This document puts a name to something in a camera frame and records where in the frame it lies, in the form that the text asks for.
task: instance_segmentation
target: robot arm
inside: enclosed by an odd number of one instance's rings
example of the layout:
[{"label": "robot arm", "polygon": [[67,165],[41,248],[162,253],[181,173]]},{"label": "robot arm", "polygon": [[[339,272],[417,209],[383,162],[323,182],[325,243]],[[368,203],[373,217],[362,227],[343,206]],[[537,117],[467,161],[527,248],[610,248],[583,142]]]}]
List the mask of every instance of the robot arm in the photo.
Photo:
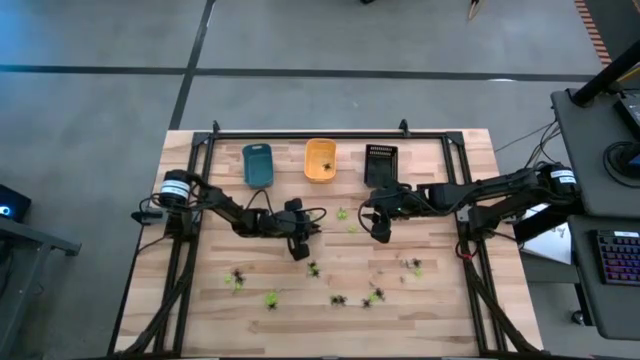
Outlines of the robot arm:
[{"label": "robot arm", "polygon": [[[465,185],[419,184],[412,191],[410,185],[396,183],[374,190],[361,205],[359,213],[363,207],[373,208],[373,214],[364,215],[373,223],[371,230],[361,219],[360,223],[375,240],[387,243],[391,237],[392,220],[446,216],[469,206],[471,235],[486,238],[502,219],[541,203],[569,205],[578,199],[578,191],[571,169],[561,164],[546,163]],[[505,196],[504,200],[492,206],[475,204]]]},{"label": "robot arm", "polygon": [[[194,187],[200,188],[199,195],[196,201],[189,202],[189,195],[194,195]],[[167,227],[171,227],[168,230],[171,233],[188,236],[193,214],[210,210],[228,221],[239,236],[286,238],[289,252],[296,261],[309,256],[306,241],[309,236],[320,232],[320,225],[316,224],[320,218],[312,221],[307,211],[302,209],[299,198],[287,201],[285,209],[276,213],[271,210],[271,205],[269,209],[245,209],[225,195],[222,189],[184,170],[168,171],[160,192],[152,196],[152,201],[169,213]]]}]

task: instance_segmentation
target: teal bin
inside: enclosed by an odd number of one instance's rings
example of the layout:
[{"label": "teal bin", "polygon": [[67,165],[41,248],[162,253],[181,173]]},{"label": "teal bin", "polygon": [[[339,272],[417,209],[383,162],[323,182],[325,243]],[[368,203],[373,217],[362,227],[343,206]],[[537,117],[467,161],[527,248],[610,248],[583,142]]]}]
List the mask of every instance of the teal bin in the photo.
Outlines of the teal bin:
[{"label": "teal bin", "polygon": [[273,185],[273,156],[268,144],[247,145],[242,149],[244,157],[244,182],[252,189]]}]

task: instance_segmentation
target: orange striped tape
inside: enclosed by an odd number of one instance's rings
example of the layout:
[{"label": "orange striped tape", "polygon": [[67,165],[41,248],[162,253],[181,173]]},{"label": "orange striped tape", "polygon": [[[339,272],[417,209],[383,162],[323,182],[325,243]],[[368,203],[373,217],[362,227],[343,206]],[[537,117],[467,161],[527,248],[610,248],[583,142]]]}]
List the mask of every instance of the orange striped tape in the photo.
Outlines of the orange striped tape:
[{"label": "orange striped tape", "polygon": [[[636,3],[637,0],[632,0],[634,4],[640,6]],[[578,9],[578,14],[582,18],[582,22],[584,26],[587,28],[587,33],[591,38],[591,43],[593,43],[593,47],[596,49],[596,54],[598,54],[598,58],[600,58],[600,62],[603,66],[607,66],[611,64],[611,56],[609,56],[609,51],[607,51],[607,47],[602,42],[602,38],[600,37],[600,33],[596,28],[596,24],[593,23],[593,19],[591,18],[591,13],[589,13],[589,9],[587,5],[584,3],[584,0],[574,0],[576,4],[576,8]]]}]

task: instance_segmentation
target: chair wheel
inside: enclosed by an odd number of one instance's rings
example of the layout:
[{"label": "chair wheel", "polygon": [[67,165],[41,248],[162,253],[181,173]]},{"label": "chair wheel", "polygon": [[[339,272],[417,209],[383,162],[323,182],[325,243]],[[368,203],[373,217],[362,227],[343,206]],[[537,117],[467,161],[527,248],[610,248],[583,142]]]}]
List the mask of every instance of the chair wheel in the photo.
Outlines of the chair wheel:
[{"label": "chair wheel", "polygon": [[573,314],[571,314],[571,321],[573,323],[575,323],[575,324],[580,325],[580,326],[585,326],[585,324],[584,324],[584,314],[580,310],[574,311]]}]

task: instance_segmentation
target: black desk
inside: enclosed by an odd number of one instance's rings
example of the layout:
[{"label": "black desk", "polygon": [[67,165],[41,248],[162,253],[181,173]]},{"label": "black desk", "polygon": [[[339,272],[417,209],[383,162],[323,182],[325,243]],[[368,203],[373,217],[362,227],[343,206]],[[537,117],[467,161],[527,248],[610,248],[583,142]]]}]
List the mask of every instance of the black desk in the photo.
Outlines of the black desk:
[{"label": "black desk", "polygon": [[599,95],[581,108],[566,91],[551,94],[571,167],[582,188],[585,211],[593,216],[640,219],[640,189],[630,189],[609,177],[602,165],[602,153],[617,141],[634,140],[613,109],[617,96]]},{"label": "black desk", "polygon": [[640,287],[605,285],[600,278],[589,230],[640,232],[640,221],[569,216],[574,260],[588,303],[591,318],[600,335],[607,339],[640,340]]},{"label": "black desk", "polygon": [[59,249],[69,256],[76,256],[80,251],[80,244],[0,217],[0,245],[5,243],[12,244],[14,259],[7,288],[0,297],[0,359],[9,358],[28,302],[51,251]]},{"label": "black desk", "polygon": [[527,282],[578,284],[578,270],[575,265],[566,265],[539,256],[520,252],[522,267],[527,276]]}]

